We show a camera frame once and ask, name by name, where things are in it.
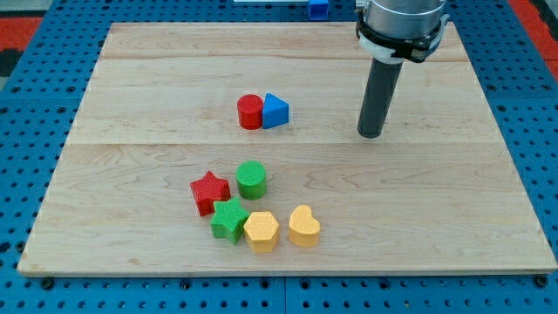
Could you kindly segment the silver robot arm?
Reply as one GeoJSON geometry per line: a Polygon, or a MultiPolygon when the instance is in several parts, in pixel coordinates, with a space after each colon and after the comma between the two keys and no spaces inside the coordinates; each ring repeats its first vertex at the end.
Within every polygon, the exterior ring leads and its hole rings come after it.
{"type": "Polygon", "coordinates": [[[382,133],[403,63],[422,63],[438,49],[449,19],[445,6],[445,0],[356,2],[358,42],[371,55],[357,123],[361,136],[382,133]]]}

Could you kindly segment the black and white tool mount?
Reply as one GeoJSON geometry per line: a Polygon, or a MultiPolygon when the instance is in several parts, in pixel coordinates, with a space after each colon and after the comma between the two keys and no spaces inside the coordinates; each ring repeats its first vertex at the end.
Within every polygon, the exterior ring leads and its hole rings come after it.
{"type": "Polygon", "coordinates": [[[443,9],[358,9],[356,33],[373,59],[422,63],[439,48],[448,19],[443,9]]]}

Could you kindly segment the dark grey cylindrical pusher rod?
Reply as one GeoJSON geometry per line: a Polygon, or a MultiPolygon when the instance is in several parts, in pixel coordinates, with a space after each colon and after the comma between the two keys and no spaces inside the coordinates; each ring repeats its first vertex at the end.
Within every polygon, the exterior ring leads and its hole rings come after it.
{"type": "Polygon", "coordinates": [[[401,68],[401,63],[392,65],[376,59],[371,61],[357,123],[361,136],[374,139],[382,133],[401,68]]]}

